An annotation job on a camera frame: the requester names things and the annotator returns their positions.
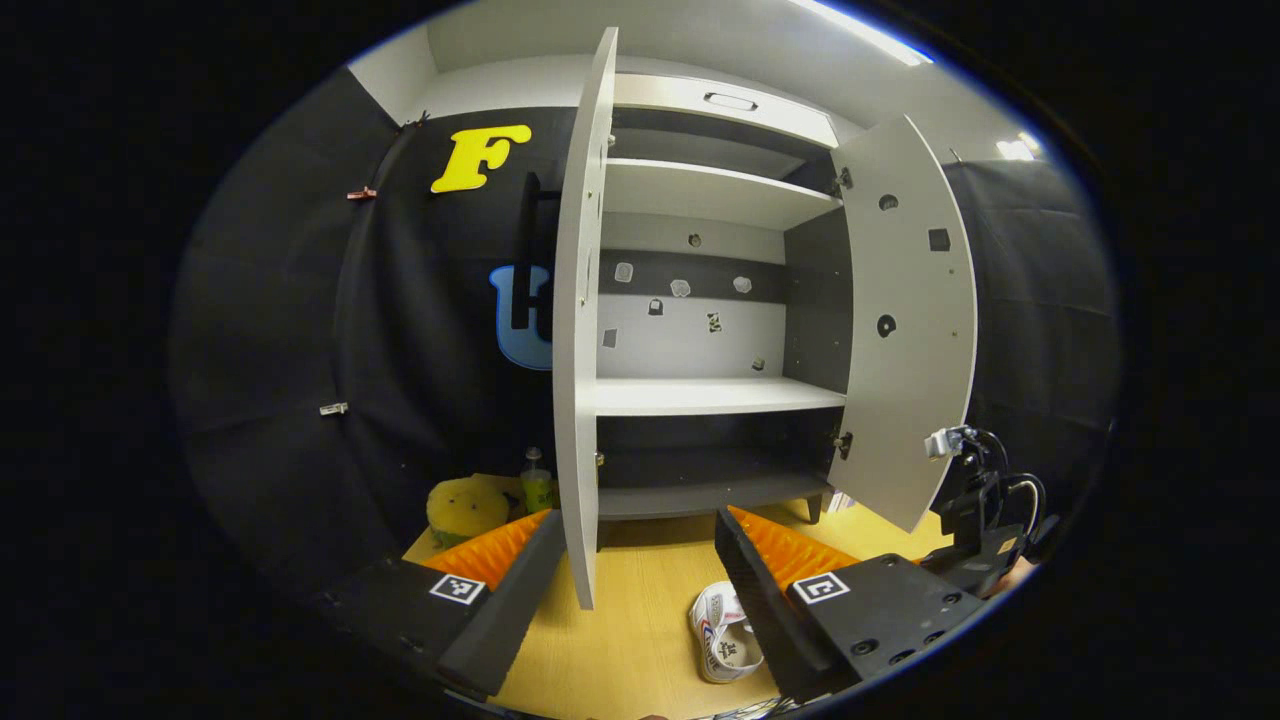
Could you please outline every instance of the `bottle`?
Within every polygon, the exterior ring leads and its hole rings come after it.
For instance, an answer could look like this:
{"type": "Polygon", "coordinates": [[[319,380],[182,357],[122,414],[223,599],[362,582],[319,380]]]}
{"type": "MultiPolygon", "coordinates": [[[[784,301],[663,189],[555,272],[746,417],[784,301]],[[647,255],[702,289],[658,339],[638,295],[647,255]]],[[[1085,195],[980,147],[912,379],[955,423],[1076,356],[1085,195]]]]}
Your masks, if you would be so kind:
{"type": "Polygon", "coordinates": [[[552,474],[544,468],[539,468],[543,451],[530,447],[525,451],[525,469],[520,473],[520,484],[525,488],[525,507],[532,515],[540,510],[552,507],[554,503],[554,491],[552,488],[552,474]]]}

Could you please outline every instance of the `open cabinet door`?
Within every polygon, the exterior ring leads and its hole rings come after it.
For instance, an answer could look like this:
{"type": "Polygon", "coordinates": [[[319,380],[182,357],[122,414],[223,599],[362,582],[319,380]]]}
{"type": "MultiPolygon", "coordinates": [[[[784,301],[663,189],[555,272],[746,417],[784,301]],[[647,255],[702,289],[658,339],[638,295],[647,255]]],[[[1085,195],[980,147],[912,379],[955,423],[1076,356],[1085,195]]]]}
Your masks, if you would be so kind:
{"type": "Polygon", "coordinates": [[[604,160],[613,127],[618,28],[604,31],[570,136],[556,236],[552,309],[552,401],[564,542],[577,601],[595,598],[595,323],[600,286],[604,160]]]}
{"type": "Polygon", "coordinates": [[[910,118],[883,122],[831,152],[849,169],[845,218],[854,329],[840,433],[827,477],[913,532],[951,460],[924,438],[964,423],[978,347],[973,260],[942,167],[910,118]]]}

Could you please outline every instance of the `drawer handle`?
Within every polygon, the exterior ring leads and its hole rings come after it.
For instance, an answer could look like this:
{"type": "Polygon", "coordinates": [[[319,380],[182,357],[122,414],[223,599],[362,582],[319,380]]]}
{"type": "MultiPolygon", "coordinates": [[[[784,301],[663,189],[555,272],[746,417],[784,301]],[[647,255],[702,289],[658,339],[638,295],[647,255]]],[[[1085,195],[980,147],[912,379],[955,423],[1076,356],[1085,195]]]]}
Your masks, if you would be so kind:
{"type": "Polygon", "coordinates": [[[710,102],[712,105],[719,105],[721,108],[732,108],[735,110],[746,110],[750,113],[760,105],[754,100],[746,100],[745,97],[733,97],[732,95],[724,95],[723,92],[708,92],[703,95],[703,100],[710,102]]]}

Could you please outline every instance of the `sneaker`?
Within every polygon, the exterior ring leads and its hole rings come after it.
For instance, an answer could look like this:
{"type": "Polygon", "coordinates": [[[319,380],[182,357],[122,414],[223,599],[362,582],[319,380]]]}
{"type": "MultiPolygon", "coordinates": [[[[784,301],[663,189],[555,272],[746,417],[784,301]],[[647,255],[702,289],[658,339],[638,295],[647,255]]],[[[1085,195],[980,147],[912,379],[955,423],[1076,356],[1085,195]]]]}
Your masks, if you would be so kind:
{"type": "Polygon", "coordinates": [[[746,614],[728,580],[708,585],[689,609],[689,624],[701,644],[701,675],[710,683],[732,683],[764,662],[764,652],[746,623],[746,614]]]}

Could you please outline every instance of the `plush toy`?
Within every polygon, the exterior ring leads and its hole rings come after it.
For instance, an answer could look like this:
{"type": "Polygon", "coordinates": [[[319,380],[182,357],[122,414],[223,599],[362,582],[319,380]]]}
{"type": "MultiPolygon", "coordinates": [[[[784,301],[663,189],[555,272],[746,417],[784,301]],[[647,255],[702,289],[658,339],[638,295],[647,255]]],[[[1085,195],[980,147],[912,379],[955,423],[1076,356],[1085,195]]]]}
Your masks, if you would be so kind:
{"type": "Polygon", "coordinates": [[[453,547],[507,521],[511,507],[498,487],[480,477],[444,480],[426,497],[426,521],[444,547],[453,547]]]}

